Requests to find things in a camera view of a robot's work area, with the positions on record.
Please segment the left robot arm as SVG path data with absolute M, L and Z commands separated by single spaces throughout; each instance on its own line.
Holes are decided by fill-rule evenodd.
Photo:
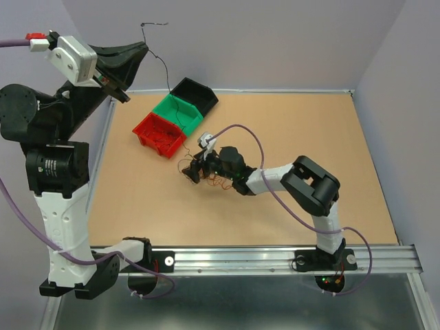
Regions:
M 127 89 L 148 53 L 146 43 L 96 47 L 72 37 L 46 41 L 49 59 L 66 76 L 54 95 L 20 84 L 1 89 L 1 136 L 20 144 L 30 190 L 41 211 L 49 250 L 49 274 L 42 296 L 74 292 L 91 300 L 110 289 L 129 265 L 152 266 L 151 243 L 127 237 L 93 251 L 86 212 L 89 193 L 89 146 L 72 135 L 105 101 L 127 102 Z

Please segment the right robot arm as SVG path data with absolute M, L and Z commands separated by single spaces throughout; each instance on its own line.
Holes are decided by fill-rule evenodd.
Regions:
M 288 192 L 311 216 L 317 236 L 314 250 L 296 253 L 297 270 L 334 270 L 341 262 L 346 242 L 338 219 L 340 182 L 310 158 L 302 155 L 291 164 L 261 170 L 227 146 L 219 152 L 201 151 L 181 172 L 195 184 L 211 175 L 229 179 L 244 196 Z

